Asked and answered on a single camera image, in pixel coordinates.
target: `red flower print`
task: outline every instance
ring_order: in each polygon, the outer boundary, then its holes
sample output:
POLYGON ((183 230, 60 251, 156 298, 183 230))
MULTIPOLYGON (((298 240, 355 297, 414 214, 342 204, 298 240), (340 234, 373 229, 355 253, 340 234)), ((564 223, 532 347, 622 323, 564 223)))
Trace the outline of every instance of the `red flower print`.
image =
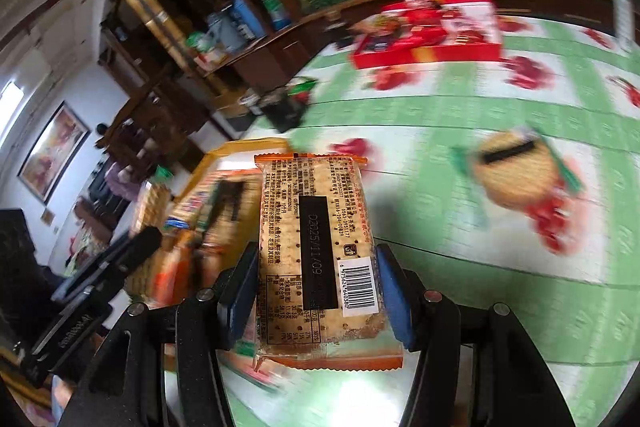
MULTIPOLYGON (((573 158, 564 158, 565 165, 578 178, 580 169, 573 158)), ((564 180, 558 179, 544 200, 526 210, 531 228, 538 234, 545 249, 554 255, 577 252, 586 237, 588 206, 586 191, 570 194, 564 180)))
POLYGON ((337 154, 351 154, 354 156, 367 157, 371 154, 371 143, 364 138, 351 138, 342 143, 332 143, 329 149, 337 154))
POLYGON ((609 40, 604 38, 604 36, 600 32, 597 32, 596 30, 592 30, 591 28, 585 28, 582 30, 582 32, 585 35, 587 35, 588 38, 590 38, 592 41, 597 42, 599 45, 603 46, 604 48, 608 50, 612 48, 609 40))
POLYGON ((513 57, 505 61, 504 67, 513 71, 507 84, 522 89, 543 89, 553 83, 554 74, 542 62, 527 57, 513 57))
POLYGON ((398 66, 386 66, 374 73, 374 81, 371 87, 378 91, 387 91, 405 84, 413 84, 416 79, 415 71, 405 71, 398 66))
POLYGON ((618 87, 621 87, 626 94, 629 102, 631 102, 634 106, 640 107, 640 90, 636 86, 634 86, 628 80, 625 80, 621 76, 610 76, 608 78, 611 82, 616 84, 618 87))
POLYGON ((500 28, 501 32, 521 32, 524 30, 530 30, 531 26, 525 22, 521 22, 516 19, 512 19, 511 17, 498 17, 498 28, 500 28))

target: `purple cloth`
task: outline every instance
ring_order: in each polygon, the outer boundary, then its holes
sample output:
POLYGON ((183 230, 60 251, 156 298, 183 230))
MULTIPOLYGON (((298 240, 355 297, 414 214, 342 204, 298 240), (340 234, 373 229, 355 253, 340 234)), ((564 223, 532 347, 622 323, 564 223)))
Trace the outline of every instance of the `purple cloth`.
POLYGON ((122 166, 118 163, 114 163, 107 174, 104 175, 104 181, 110 188, 111 192, 116 196, 124 198, 129 201, 136 201, 138 199, 138 193, 140 192, 140 184, 132 182, 121 182, 118 179, 119 172, 122 171, 122 166))

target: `blue container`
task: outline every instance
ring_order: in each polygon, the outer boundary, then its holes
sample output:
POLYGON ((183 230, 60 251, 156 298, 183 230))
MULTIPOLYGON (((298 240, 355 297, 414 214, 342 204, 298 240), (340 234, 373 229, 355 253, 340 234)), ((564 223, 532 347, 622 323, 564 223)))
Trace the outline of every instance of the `blue container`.
POLYGON ((234 10, 240 14, 244 23, 249 26, 249 29, 255 34, 256 38, 260 38, 266 35, 262 29, 262 25, 255 18, 254 13, 249 10, 249 7, 244 4, 244 0, 234 0, 234 10))

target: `green tablecloth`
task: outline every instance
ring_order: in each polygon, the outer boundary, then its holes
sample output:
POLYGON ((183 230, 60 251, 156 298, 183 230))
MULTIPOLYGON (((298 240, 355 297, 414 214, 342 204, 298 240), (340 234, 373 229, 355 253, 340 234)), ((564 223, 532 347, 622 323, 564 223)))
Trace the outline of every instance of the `green tablecloth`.
MULTIPOLYGON (((301 126, 285 136, 295 149, 318 153, 366 140, 363 182, 376 240, 389 243, 425 286, 459 304, 507 303, 548 362, 577 425, 590 427, 615 403, 640 359, 640 108, 634 105, 640 94, 632 87, 640 87, 640 50, 623 54, 613 38, 580 26, 518 20, 520 31, 504 37, 510 67, 423 64, 410 83, 389 90, 377 90, 370 71, 355 70, 350 51, 329 46, 300 72, 319 84, 301 126), (532 78, 537 86, 527 84, 532 78), (468 180, 450 161, 452 147, 524 123, 548 137, 586 187, 572 255, 546 250, 523 214, 494 205, 483 192, 470 197, 468 180), (487 228, 478 225, 477 199, 487 228)), ((246 138, 275 135, 260 117, 246 138)), ((407 360, 415 367, 413 357, 407 360)), ((352 407, 360 408, 358 389, 368 389, 376 397, 366 404, 373 424, 394 425, 412 377, 407 369, 292 373, 296 384, 274 395, 277 413, 244 386, 229 389, 254 412, 252 421, 279 426, 355 421, 342 393, 353 391, 352 407)))

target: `blue gripper pad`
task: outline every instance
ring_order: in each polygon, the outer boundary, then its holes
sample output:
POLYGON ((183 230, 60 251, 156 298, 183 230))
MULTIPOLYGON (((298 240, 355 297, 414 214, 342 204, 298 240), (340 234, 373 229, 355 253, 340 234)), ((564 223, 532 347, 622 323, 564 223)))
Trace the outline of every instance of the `blue gripper pad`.
POLYGON ((254 307, 257 291, 258 244, 250 242, 247 243, 218 299, 218 320, 222 325, 220 341, 223 349, 231 349, 242 337, 251 309, 254 307))
POLYGON ((391 323, 396 339, 402 343, 405 349, 410 349, 415 341, 411 325, 411 309, 404 296, 401 283, 398 281, 398 277, 404 277, 404 274, 387 245, 376 247, 376 257, 386 317, 391 323))

